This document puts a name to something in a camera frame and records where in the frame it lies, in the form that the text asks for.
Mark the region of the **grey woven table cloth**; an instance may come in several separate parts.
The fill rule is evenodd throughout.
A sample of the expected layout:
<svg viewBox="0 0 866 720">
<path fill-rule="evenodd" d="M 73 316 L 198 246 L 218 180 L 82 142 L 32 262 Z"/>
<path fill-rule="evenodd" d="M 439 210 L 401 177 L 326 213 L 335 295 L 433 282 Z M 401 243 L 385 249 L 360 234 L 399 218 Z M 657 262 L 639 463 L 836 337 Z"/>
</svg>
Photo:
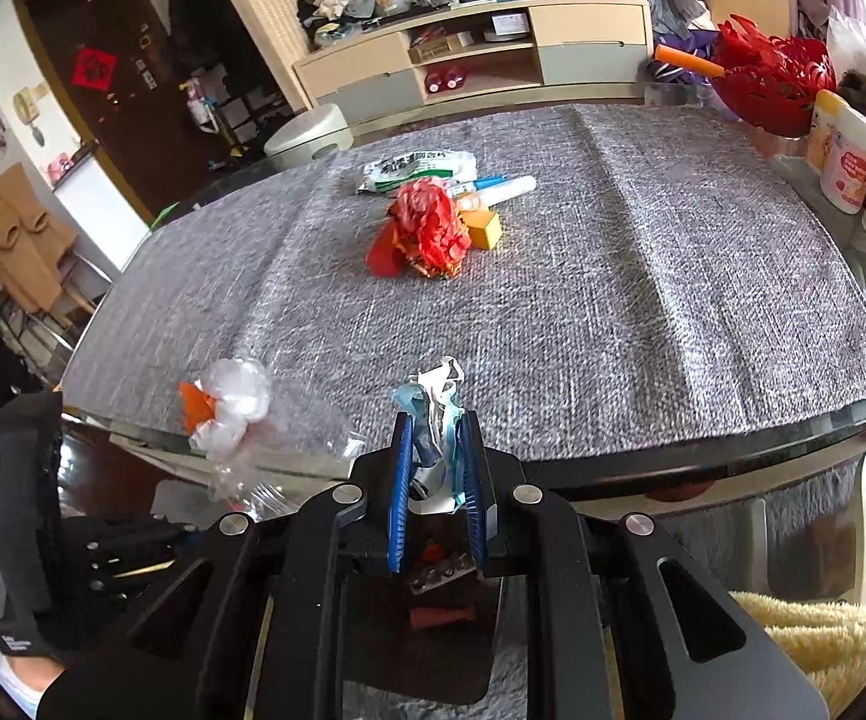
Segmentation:
<svg viewBox="0 0 866 720">
<path fill-rule="evenodd" d="M 366 265 L 369 161 L 467 149 L 531 176 L 497 249 L 447 280 Z M 572 460 L 753 433 L 866 400 L 866 299 L 797 193 L 718 115 L 573 104 L 482 115 L 228 193 L 142 244 L 62 381 L 97 418 L 174 433 L 223 358 L 384 440 L 391 390 L 453 358 L 483 435 Z"/>
</svg>

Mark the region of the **white yellow lotion bottle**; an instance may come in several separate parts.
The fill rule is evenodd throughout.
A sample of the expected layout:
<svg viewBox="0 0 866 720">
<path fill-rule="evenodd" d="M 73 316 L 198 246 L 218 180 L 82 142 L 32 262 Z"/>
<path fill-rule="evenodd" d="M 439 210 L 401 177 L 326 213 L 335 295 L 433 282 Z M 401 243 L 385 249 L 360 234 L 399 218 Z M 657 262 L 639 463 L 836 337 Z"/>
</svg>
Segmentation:
<svg viewBox="0 0 866 720">
<path fill-rule="evenodd" d="M 838 117 L 848 103 L 835 91 L 820 89 L 812 107 L 812 124 L 805 147 L 805 162 L 820 176 L 830 151 L 831 140 L 837 132 Z"/>
</svg>

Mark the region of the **white round stool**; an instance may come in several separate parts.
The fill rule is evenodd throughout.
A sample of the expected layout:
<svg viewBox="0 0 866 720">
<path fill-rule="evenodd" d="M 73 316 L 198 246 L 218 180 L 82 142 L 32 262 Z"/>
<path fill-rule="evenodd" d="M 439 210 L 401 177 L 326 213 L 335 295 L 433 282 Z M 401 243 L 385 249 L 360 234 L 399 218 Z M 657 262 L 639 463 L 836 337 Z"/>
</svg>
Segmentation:
<svg viewBox="0 0 866 720">
<path fill-rule="evenodd" d="M 267 140 L 264 154 L 277 171 L 285 171 L 352 146 L 353 133 L 344 112 L 329 103 L 295 115 Z"/>
</svg>

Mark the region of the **beige tv cabinet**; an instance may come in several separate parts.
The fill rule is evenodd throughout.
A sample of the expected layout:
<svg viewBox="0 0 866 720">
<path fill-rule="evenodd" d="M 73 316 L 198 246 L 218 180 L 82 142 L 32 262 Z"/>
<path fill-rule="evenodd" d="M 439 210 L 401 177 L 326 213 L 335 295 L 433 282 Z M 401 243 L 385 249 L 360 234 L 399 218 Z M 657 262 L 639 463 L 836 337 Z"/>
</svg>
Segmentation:
<svg viewBox="0 0 866 720">
<path fill-rule="evenodd" d="M 639 101 L 646 0 L 477 2 L 347 37 L 295 64 L 314 107 L 358 133 L 566 101 Z"/>
</svg>

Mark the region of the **white green medicine packet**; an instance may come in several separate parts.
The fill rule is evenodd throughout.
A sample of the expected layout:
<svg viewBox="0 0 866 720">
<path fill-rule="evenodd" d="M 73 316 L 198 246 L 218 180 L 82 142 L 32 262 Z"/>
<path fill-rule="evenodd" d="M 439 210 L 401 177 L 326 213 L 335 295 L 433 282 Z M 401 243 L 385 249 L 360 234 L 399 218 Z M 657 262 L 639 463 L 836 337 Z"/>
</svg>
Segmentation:
<svg viewBox="0 0 866 720">
<path fill-rule="evenodd" d="M 410 151 L 368 163 L 362 169 L 358 193 L 396 192 L 401 185 L 436 177 L 447 181 L 470 182 L 479 177 L 477 160 L 469 151 Z"/>
</svg>

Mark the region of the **tan coat on chair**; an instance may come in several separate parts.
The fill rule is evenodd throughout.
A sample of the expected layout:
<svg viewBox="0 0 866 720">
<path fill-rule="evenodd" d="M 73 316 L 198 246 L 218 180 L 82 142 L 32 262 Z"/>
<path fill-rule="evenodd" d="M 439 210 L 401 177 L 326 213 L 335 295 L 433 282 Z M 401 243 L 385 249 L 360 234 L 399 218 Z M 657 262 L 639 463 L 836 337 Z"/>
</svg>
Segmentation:
<svg viewBox="0 0 866 720">
<path fill-rule="evenodd" d="M 0 282 L 28 314 L 51 312 L 64 294 L 59 263 L 77 232 L 47 210 L 21 164 L 0 175 Z"/>
</svg>

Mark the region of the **red plastic bag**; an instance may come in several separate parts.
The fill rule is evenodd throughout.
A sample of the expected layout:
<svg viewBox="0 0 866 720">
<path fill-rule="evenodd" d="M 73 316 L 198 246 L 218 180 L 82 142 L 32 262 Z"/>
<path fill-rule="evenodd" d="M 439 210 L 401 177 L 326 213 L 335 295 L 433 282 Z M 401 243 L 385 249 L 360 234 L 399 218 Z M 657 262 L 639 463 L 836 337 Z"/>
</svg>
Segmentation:
<svg viewBox="0 0 866 720">
<path fill-rule="evenodd" d="M 469 231 L 440 179 L 422 177 L 397 188 L 366 265 L 375 277 L 407 270 L 429 280 L 454 278 L 472 247 Z"/>
</svg>

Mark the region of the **dark brown door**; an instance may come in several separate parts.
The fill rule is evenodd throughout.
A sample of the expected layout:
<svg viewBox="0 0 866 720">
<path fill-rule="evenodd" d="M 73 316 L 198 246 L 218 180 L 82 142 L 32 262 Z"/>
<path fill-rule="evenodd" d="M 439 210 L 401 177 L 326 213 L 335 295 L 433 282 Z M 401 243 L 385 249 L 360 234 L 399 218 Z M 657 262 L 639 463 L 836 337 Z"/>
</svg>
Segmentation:
<svg viewBox="0 0 866 720">
<path fill-rule="evenodd" d="M 13 0 L 13 6 L 77 137 L 143 221 L 210 182 L 228 148 L 194 121 L 152 0 Z"/>
</svg>

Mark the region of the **white blue paper trash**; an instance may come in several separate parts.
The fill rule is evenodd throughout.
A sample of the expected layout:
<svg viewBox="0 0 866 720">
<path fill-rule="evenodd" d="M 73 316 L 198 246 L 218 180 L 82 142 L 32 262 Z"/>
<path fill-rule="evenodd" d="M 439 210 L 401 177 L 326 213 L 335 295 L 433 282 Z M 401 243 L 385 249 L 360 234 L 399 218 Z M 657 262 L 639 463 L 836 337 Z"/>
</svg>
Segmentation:
<svg viewBox="0 0 866 720">
<path fill-rule="evenodd" d="M 424 364 L 391 397 L 413 419 L 408 505 L 417 515 L 454 514 L 465 502 L 458 426 L 464 371 L 451 356 Z"/>
</svg>

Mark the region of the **yellow fluffy blanket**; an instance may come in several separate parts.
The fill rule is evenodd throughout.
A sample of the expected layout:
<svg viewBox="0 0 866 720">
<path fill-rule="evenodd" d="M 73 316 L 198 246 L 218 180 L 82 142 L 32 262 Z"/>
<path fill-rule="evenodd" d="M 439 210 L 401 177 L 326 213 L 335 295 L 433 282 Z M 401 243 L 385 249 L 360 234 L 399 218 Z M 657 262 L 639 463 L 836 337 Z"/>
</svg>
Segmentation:
<svg viewBox="0 0 866 720">
<path fill-rule="evenodd" d="M 791 603 L 752 592 L 730 594 L 796 663 L 838 718 L 866 686 L 866 606 Z"/>
</svg>

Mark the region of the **clear plastic bag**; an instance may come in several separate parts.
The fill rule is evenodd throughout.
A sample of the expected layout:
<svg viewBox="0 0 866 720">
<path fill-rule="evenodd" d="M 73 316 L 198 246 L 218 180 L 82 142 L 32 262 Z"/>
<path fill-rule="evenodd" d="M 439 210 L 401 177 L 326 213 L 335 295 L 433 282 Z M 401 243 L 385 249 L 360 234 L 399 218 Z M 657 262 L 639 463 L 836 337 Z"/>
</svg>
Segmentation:
<svg viewBox="0 0 866 720">
<path fill-rule="evenodd" d="M 348 478 L 365 449 L 342 411 L 255 359 L 219 359 L 178 394 L 189 445 L 212 465 L 212 494 L 254 520 L 295 514 Z"/>
</svg>

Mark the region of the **small blue cap bottle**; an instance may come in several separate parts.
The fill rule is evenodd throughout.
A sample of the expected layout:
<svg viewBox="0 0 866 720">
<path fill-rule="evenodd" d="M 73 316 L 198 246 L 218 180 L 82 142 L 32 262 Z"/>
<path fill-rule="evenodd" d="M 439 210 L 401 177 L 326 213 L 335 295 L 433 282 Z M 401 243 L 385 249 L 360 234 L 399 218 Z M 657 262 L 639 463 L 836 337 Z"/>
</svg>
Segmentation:
<svg viewBox="0 0 866 720">
<path fill-rule="evenodd" d="M 504 176 L 483 177 L 483 179 L 467 182 L 450 182 L 446 186 L 446 192 L 449 197 L 460 197 L 466 193 L 477 193 L 486 188 L 504 184 L 505 182 L 506 177 Z"/>
</svg>

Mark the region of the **small yellow box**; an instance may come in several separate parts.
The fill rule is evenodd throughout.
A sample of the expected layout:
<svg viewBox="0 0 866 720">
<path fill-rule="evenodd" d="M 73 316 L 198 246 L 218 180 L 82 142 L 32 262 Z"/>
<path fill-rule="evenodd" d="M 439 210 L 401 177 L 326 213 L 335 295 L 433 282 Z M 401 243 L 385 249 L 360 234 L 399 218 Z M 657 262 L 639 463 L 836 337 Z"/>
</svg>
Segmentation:
<svg viewBox="0 0 866 720">
<path fill-rule="evenodd" d="M 503 234 L 500 216 L 493 210 L 472 210 L 462 213 L 470 243 L 479 250 L 492 250 Z"/>
</svg>

